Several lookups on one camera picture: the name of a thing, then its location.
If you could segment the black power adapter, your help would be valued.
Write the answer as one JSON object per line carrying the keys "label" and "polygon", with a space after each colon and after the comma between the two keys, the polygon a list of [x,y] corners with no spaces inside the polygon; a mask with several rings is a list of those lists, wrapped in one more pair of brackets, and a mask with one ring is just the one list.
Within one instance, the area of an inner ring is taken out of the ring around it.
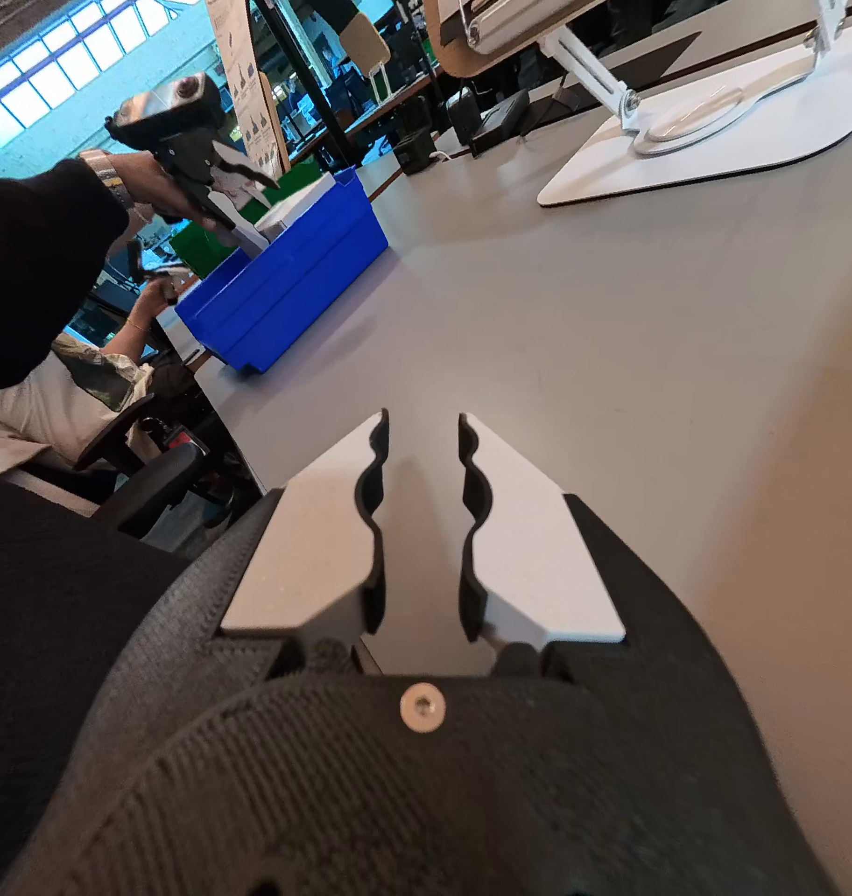
{"label": "black power adapter", "polygon": [[529,91],[521,90],[487,110],[469,140],[471,154],[476,158],[515,136],[529,106]]}

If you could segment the black office chair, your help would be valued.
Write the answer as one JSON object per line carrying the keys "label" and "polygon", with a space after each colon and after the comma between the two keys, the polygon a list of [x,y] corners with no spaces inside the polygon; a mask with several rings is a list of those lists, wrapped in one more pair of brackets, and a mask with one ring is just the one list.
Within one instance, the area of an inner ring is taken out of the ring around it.
{"label": "black office chair", "polygon": [[163,450],[144,462],[128,442],[130,430],[144,420],[161,422],[159,396],[149,394],[125,408],[84,448],[73,463],[82,473],[106,462],[127,482],[96,509],[93,520],[140,539],[159,520],[164,510],[179,504],[200,476],[208,447],[183,426],[165,432]]}

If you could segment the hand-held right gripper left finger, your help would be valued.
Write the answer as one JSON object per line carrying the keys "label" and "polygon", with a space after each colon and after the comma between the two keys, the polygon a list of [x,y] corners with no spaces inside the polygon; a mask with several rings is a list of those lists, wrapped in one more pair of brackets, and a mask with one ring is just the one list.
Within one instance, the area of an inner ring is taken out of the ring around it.
{"label": "hand-held right gripper left finger", "polygon": [[354,643],[385,617],[389,414],[381,409],[290,479],[220,622],[234,637]]}

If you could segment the white cardboard mailer box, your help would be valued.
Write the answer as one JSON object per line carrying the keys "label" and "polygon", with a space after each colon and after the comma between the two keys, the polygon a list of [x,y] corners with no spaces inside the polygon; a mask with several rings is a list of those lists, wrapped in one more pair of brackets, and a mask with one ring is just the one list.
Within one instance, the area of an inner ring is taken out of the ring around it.
{"label": "white cardboard mailer box", "polygon": [[287,196],[269,208],[257,222],[254,229],[268,243],[272,243],[279,234],[287,230],[297,219],[306,213],[319,199],[334,186],[331,173],[322,174],[318,180],[305,185],[291,196]]}

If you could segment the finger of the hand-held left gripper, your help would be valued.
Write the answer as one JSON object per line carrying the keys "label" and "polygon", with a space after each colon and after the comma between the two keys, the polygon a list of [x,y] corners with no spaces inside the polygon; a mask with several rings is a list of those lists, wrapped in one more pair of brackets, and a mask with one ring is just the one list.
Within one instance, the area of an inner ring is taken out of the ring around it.
{"label": "finger of the hand-held left gripper", "polygon": [[219,140],[211,142],[215,162],[213,167],[225,174],[240,175],[245,180],[253,181],[263,187],[279,189],[279,185],[256,165],[245,153]]}
{"label": "finger of the hand-held left gripper", "polygon": [[235,244],[249,258],[257,257],[269,247],[268,239],[242,217],[229,196],[210,190],[208,206],[211,211],[217,209],[220,223],[216,233],[223,244]]}

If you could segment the person's black sweater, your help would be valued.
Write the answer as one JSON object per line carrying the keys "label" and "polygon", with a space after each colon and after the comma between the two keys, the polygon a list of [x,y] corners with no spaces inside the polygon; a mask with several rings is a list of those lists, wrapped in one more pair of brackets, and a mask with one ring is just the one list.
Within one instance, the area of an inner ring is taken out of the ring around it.
{"label": "person's black sweater", "polygon": [[108,671],[186,566],[0,477],[0,880]]}

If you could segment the white document stand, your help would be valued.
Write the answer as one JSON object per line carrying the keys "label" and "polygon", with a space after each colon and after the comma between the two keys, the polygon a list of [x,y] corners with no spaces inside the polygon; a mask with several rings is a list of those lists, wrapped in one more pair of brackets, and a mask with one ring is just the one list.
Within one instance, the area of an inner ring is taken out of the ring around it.
{"label": "white document stand", "polygon": [[568,27],[587,2],[424,3],[437,61],[468,79],[535,43],[610,116],[544,186],[544,208],[779,168],[852,133],[846,2],[815,2],[803,44],[640,98]]}

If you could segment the grey desk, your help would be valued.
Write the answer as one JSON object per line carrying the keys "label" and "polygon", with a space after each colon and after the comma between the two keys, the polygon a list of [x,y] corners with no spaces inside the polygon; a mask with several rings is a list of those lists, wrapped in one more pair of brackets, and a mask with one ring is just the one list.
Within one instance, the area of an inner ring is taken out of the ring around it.
{"label": "grey desk", "polygon": [[198,378],[263,487],[390,412],[391,675],[493,658],[457,609],[457,420],[583,499],[728,664],[852,894],[852,134],[810,160],[543,209],[601,109],[373,194],[390,248],[265,375]]}

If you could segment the green plastic bin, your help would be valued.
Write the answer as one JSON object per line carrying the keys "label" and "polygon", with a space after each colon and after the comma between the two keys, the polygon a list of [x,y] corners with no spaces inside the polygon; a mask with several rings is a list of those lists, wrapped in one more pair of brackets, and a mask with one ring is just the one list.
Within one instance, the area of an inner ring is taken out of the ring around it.
{"label": "green plastic bin", "polygon": [[[319,163],[308,158],[292,167],[278,181],[278,189],[264,187],[240,210],[241,216],[255,224],[276,204],[294,196],[322,176]],[[213,233],[190,222],[181,229],[173,229],[169,237],[173,253],[199,278],[204,278],[226,260],[235,247],[224,246]]]}

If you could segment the black handheld device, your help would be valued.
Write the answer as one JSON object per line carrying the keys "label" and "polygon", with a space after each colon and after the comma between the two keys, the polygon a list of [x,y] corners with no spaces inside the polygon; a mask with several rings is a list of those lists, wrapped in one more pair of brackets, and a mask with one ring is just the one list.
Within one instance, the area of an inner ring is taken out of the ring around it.
{"label": "black handheld device", "polygon": [[175,307],[178,302],[177,288],[193,275],[192,271],[182,263],[164,264],[155,268],[144,267],[141,245],[136,238],[127,242],[126,252],[131,280],[141,285],[148,282],[159,282],[162,285],[167,304],[170,307]]}

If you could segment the another person's forearm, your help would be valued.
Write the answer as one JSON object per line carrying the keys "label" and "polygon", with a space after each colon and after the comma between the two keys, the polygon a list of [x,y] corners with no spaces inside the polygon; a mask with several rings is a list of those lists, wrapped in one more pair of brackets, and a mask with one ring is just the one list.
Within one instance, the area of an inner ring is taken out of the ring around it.
{"label": "another person's forearm", "polygon": [[101,350],[107,357],[124,357],[140,365],[151,325],[168,307],[176,303],[176,287],[170,277],[155,277],[146,282],[134,302],[126,322]]}

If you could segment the person's left hand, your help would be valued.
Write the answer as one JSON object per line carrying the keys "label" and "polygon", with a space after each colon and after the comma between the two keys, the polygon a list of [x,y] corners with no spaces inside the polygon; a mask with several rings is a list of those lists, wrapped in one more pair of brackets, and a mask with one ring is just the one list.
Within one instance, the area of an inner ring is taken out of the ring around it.
{"label": "person's left hand", "polygon": [[135,203],[150,205],[162,218],[191,220],[204,230],[216,229],[217,221],[184,194],[150,151],[109,153],[107,161]]}

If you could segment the tan board document stand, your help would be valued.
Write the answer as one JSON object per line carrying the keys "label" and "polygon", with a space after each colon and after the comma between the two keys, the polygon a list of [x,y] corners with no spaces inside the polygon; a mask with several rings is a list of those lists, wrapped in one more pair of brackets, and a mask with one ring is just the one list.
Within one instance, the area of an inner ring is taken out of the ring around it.
{"label": "tan board document stand", "polygon": [[278,181],[289,160],[273,98],[258,70],[249,3],[206,1],[205,6],[246,154]]}

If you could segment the person's left forearm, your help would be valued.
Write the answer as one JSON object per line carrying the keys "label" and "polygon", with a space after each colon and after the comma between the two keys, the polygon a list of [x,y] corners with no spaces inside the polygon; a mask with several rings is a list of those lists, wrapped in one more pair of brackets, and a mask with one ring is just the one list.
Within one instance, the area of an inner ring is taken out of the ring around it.
{"label": "person's left forearm", "polygon": [[84,161],[0,178],[0,390],[44,360],[127,225],[123,204]]}

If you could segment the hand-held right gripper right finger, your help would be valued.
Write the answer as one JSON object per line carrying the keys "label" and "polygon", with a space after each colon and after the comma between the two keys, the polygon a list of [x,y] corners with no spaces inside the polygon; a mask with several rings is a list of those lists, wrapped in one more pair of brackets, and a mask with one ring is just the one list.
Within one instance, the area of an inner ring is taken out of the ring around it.
{"label": "hand-held right gripper right finger", "polygon": [[457,433],[473,522],[458,592],[467,641],[622,644],[626,628],[567,494],[472,413]]}

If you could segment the blue plastic bin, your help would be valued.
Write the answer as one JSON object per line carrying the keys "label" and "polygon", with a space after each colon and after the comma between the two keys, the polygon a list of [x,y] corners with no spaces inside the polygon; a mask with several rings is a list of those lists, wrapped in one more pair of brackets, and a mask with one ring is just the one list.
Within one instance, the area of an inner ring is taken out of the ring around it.
{"label": "blue plastic bin", "polygon": [[176,314],[222,363],[264,374],[387,248],[347,168],[261,254],[238,249],[185,292]]}

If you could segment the small black box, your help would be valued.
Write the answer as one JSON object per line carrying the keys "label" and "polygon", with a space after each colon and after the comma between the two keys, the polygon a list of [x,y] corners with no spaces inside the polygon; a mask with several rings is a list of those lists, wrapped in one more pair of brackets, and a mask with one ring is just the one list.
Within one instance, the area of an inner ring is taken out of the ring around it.
{"label": "small black box", "polygon": [[416,175],[437,161],[437,147],[430,129],[408,133],[400,137],[393,147],[393,153],[402,173]]}

